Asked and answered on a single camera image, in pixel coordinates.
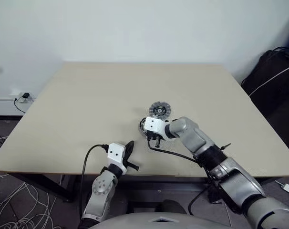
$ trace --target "metal gear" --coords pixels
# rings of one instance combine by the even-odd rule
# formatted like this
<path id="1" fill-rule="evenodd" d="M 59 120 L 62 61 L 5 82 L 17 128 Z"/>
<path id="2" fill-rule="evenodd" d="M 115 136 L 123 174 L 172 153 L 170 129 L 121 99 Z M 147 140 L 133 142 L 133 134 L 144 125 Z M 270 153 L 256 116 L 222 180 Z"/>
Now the metal gear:
<path id="1" fill-rule="evenodd" d="M 149 114 L 152 117 L 166 120 L 171 114 L 171 107 L 166 102 L 155 102 L 149 108 Z"/>

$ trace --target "table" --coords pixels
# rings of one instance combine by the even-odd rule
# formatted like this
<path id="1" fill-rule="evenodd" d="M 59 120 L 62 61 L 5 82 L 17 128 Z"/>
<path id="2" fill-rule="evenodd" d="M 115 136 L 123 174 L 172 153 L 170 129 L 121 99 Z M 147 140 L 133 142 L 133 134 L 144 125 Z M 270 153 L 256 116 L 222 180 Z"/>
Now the table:
<path id="1" fill-rule="evenodd" d="M 81 174 L 91 146 L 134 140 L 130 161 L 140 169 L 127 174 L 205 177 L 188 160 L 148 149 L 138 125 L 156 101 L 171 105 L 170 119 L 197 122 L 219 147 L 231 143 L 225 153 L 252 176 L 289 176 L 289 149 L 218 64 L 67 62 L 0 149 L 0 171 L 34 180 L 33 174 Z M 161 148 L 191 156 L 178 139 Z M 85 172 L 98 174 L 106 163 L 106 153 L 95 149 Z"/>

